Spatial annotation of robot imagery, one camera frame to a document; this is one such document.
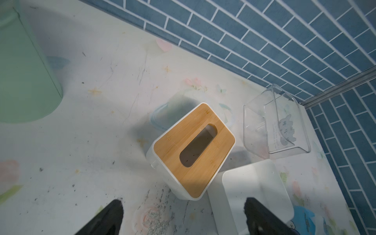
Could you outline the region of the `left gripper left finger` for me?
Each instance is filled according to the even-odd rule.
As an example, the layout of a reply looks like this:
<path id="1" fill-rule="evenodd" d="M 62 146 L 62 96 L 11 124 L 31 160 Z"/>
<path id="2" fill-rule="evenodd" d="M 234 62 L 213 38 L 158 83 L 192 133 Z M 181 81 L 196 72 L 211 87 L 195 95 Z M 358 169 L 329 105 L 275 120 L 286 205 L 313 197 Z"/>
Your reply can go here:
<path id="1" fill-rule="evenodd" d="M 118 235 L 123 215 L 122 202 L 115 199 L 82 227 L 76 235 Z"/>

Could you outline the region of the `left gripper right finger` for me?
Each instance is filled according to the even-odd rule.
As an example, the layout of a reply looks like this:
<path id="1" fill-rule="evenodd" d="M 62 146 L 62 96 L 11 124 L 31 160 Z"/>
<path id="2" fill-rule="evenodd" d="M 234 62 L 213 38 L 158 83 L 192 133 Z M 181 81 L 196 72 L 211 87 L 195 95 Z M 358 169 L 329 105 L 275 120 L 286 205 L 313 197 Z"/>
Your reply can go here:
<path id="1" fill-rule="evenodd" d="M 296 235 L 256 198 L 248 197 L 244 204 L 244 213 L 249 234 L 251 235 Z"/>

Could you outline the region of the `white tissue box base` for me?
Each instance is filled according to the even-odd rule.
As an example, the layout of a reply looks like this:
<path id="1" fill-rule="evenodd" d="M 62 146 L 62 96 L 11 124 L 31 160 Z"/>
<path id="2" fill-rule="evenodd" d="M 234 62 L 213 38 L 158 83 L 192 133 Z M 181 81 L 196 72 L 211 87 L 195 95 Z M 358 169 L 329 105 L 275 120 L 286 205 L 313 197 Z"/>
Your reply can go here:
<path id="1" fill-rule="evenodd" d="M 284 223 L 294 217 L 292 202 L 272 160 L 220 172 L 207 192 L 220 235 L 249 234 L 244 213 L 249 197 L 256 198 Z"/>

